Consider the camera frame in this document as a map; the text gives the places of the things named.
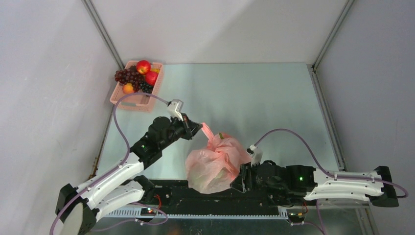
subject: bunch of dark grapes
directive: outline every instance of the bunch of dark grapes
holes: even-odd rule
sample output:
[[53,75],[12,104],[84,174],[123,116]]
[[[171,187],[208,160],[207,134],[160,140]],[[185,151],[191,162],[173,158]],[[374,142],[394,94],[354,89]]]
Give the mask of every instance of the bunch of dark grapes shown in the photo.
[[122,85],[131,83],[134,91],[138,92],[141,88],[141,82],[144,82],[144,75],[137,71],[136,66],[131,66],[128,69],[115,72],[115,81],[120,82]]
[[153,86],[147,84],[145,81],[141,81],[139,85],[144,93],[151,94],[153,92]]

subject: apple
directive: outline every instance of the apple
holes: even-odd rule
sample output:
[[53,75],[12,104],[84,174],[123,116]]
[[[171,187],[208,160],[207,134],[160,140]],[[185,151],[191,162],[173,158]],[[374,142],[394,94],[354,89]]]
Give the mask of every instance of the apple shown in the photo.
[[157,72],[150,71],[145,74],[144,80],[148,85],[154,86],[156,84],[158,75],[159,74]]
[[150,62],[146,61],[146,60],[140,60],[137,63],[137,71],[140,74],[146,74],[147,72],[149,72],[151,69],[151,64]]
[[124,94],[131,94],[134,93],[134,87],[131,83],[127,83],[122,87],[122,92],[124,92]]

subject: plastic bag handle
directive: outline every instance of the plastic bag handle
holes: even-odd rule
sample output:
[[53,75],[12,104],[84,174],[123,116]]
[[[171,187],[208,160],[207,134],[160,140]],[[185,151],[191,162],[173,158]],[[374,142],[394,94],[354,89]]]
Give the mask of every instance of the plastic bag handle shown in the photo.
[[215,136],[212,131],[210,130],[210,128],[208,127],[208,125],[206,125],[206,123],[202,123],[202,129],[203,133],[205,134],[205,136],[207,137],[207,139],[209,141],[213,140],[213,137]]

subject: gray wall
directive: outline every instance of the gray wall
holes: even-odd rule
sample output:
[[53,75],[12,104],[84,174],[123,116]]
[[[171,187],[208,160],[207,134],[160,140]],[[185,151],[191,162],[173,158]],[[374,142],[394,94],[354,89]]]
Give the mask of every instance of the gray wall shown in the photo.
[[350,170],[388,165],[412,196],[372,207],[380,234],[413,234],[415,1],[356,1],[318,76]]
[[0,38],[0,234],[45,235],[91,172],[116,65],[80,0],[2,1]]

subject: basket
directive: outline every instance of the basket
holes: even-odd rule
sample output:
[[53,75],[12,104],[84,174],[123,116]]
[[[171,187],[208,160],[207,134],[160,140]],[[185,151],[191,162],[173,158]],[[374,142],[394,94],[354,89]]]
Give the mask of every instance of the basket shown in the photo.
[[[128,61],[127,65],[125,66],[126,69],[129,67],[136,65],[138,61],[130,60]],[[164,77],[164,70],[163,64],[160,63],[152,63],[151,68],[160,69],[159,76],[157,77],[156,84],[154,85],[153,92],[151,94],[157,95],[159,93],[161,83]],[[114,89],[113,94],[111,95],[110,102],[116,104],[119,99],[125,96],[124,92],[122,92],[122,86],[119,82]],[[125,98],[118,107],[121,109],[127,110],[134,110],[134,111],[143,111],[143,112],[151,112],[154,107],[154,103],[156,103],[156,99],[154,97],[145,96],[145,95],[133,95],[128,98]]]

